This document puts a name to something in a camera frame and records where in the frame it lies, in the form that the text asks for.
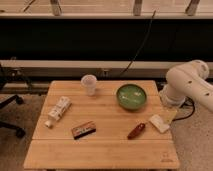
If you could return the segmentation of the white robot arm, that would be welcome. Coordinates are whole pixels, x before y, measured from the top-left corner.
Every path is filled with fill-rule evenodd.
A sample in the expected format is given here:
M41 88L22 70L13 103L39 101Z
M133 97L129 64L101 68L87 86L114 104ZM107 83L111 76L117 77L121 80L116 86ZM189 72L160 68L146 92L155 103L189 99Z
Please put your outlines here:
M164 106L180 107L187 97L213 112L213 85L206 79L209 67L202 60L176 65L166 73L167 84L159 92Z

